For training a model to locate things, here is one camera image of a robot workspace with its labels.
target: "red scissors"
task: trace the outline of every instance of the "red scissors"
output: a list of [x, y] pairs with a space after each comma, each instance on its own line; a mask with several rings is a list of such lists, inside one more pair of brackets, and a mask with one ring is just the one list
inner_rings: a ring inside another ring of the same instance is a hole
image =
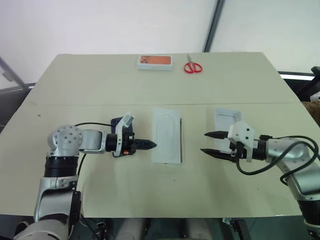
[[188, 62], [184, 65], [184, 71], [188, 74], [201, 73], [203, 68], [200, 64], [193, 62], [189, 55], [186, 56]]

